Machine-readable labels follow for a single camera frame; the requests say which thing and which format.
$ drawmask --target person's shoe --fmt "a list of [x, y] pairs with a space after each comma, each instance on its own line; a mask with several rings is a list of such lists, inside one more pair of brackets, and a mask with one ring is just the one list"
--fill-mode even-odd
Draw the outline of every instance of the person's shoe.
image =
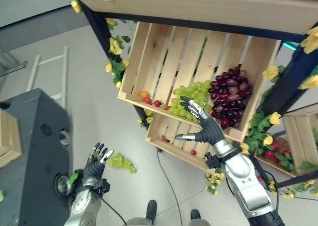
[[201, 215], [198, 210], [194, 209], [191, 211], [191, 220], [200, 219]]
[[156, 215], [157, 202], [155, 200], [150, 200], [147, 206], [146, 218], [152, 220], [152, 225], [154, 225]]

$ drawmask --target wooden crate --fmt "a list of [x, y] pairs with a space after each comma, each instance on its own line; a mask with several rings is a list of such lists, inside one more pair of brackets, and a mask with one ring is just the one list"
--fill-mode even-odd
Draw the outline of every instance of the wooden crate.
[[286, 113], [282, 119], [296, 172], [304, 175], [310, 172], [298, 169], [304, 161], [318, 165], [318, 150], [312, 132], [313, 128], [318, 130], [318, 104]]
[[0, 168], [22, 154], [18, 121], [0, 109]]
[[[283, 150], [285, 150], [285, 149], [289, 149], [289, 150], [290, 150], [289, 144], [288, 144], [288, 142], [287, 142], [285, 139], [280, 138], [280, 137], [277, 137], [277, 138], [276, 138], [276, 142], [277, 142], [277, 144], [280, 146], [280, 151], [283, 151]], [[257, 150], [255, 151], [254, 157], [255, 157], [256, 159], [258, 159], [258, 160], [260, 160], [260, 161], [262, 161], [262, 162], [264, 162], [264, 163], [266, 163], [266, 164], [268, 164], [268, 165], [270, 165], [270, 166], [272, 166], [272, 167], [274, 167], [274, 168], [276, 168], [276, 169], [278, 169], [278, 170], [280, 170], [280, 171], [282, 171], [282, 172], [284, 172], [284, 173], [290, 175], [290, 176], [293, 176], [293, 177], [298, 176], [298, 174], [292, 173], [292, 172], [289, 171], [288, 169], [286, 169], [286, 168], [284, 168], [283, 166], [281, 166], [280, 164], [278, 164], [275, 160], [268, 159], [268, 158], [266, 158], [266, 157], [263, 157], [263, 156], [261, 156], [261, 155], [258, 155], [258, 154], [257, 154]]]
[[242, 142], [263, 91], [265, 80], [261, 73], [272, 63], [278, 46], [279, 41], [273, 39], [140, 22], [118, 98], [199, 128], [196, 122], [144, 103], [139, 92], [147, 91], [153, 100], [170, 104], [175, 97], [171, 94], [174, 88], [214, 79], [215, 75], [242, 64], [253, 92], [239, 126], [224, 131], [227, 138]]
[[[212, 146], [208, 143], [184, 142], [175, 140], [174, 136], [181, 133], [198, 132], [200, 129], [190, 124], [180, 122], [161, 114], [155, 114], [154, 121], [150, 124], [145, 141], [160, 148], [172, 155], [190, 163], [206, 172], [214, 173], [214, 169], [208, 169], [204, 163], [204, 154], [210, 152], [215, 154]], [[170, 142], [161, 140], [164, 135]], [[196, 151], [196, 155], [191, 154], [191, 150]]]

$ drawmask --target cherry tomato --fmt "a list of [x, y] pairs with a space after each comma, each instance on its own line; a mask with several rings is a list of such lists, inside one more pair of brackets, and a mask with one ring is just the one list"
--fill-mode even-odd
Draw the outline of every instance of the cherry tomato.
[[140, 91], [140, 92], [139, 92], [139, 96], [140, 96], [141, 98], [147, 98], [147, 97], [148, 97], [148, 92], [146, 92], [146, 91]]
[[275, 157], [275, 153], [270, 150], [266, 151], [264, 155], [269, 159], [273, 159]]
[[145, 103], [151, 103], [151, 98], [149, 98], [149, 97], [144, 98], [144, 102]]
[[160, 107], [160, 105], [161, 105], [161, 102], [160, 102], [159, 100], [156, 100], [156, 101], [154, 102], [154, 106]]

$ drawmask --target cable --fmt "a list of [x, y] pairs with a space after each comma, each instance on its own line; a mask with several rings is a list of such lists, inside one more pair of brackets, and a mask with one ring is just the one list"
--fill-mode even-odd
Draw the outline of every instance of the cable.
[[225, 180], [227, 181], [227, 185], [228, 185], [228, 189], [230, 190], [230, 192], [232, 193], [232, 195], [235, 197], [233, 190], [230, 188], [230, 184], [229, 184], [229, 180], [227, 177], [225, 177]]
[[167, 181], [168, 181], [168, 183], [169, 183], [169, 185], [170, 185], [170, 188], [171, 188], [171, 190], [172, 190], [172, 192], [173, 192], [175, 201], [177, 202], [177, 206], [178, 206], [178, 210], [179, 210], [179, 215], [180, 215], [180, 222], [181, 222], [181, 226], [183, 226], [179, 203], [178, 203], [177, 197], [176, 197], [176, 195], [175, 195], [175, 192], [174, 192], [174, 190], [173, 190], [173, 187], [172, 187], [172, 185], [171, 185], [171, 183], [170, 183], [170, 181], [169, 181], [169, 179], [168, 179], [168, 177], [167, 177], [167, 175], [166, 175], [166, 173], [165, 173], [165, 171], [164, 171], [164, 169], [163, 169], [163, 167], [162, 167], [162, 165], [161, 165], [161, 163], [160, 163], [158, 151], [157, 151], [157, 159], [158, 159], [159, 166], [160, 166], [160, 168], [161, 168], [161, 170], [162, 170], [164, 176], [166, 177], [166, 179], [167, 179]]
[[268, 172], [268, 171], [264, 171], [265, 173], [269, 174], [271, 177], [273, 177], [274, 183], [275, 183], [275, 190], [276, 190], [276, 212], [278, 213], [278, 208], [279, 208], [279, 194], [278, 194], [278, 188], [277, 188], [277, 182], [275, 177], [273, 176], [272, 173]]

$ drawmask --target green leaf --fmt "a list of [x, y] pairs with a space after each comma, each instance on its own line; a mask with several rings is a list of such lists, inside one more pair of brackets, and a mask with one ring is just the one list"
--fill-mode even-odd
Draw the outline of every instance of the green leaf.
[[279, 151], [275, 152], [275, 156], [279, 160], [287, 160], [286, 157], [284, 157], [283, 154], [281, 154]]
[[300, 170], [311, 170], [311, 169], [317, 169], [318, 165], [314, 165], [310, 163], [309, 161], [303, 161], [302, 165], [298, 167]]
[[275, 78], [272, 78], [270, 81], [271, 83], [276, 83], [278, 79], [279, 79], [279, 76], [276, 76]]
[[127, 43], [130, 42], [130, 37], [129, 36], [122, 36], [121, 38]]
[[283, 65], [278, 66], [278, 71], [280, 74], [282, 74], [284, 72], [284, 70], [285, 70], [285, 66], [283, 66]]

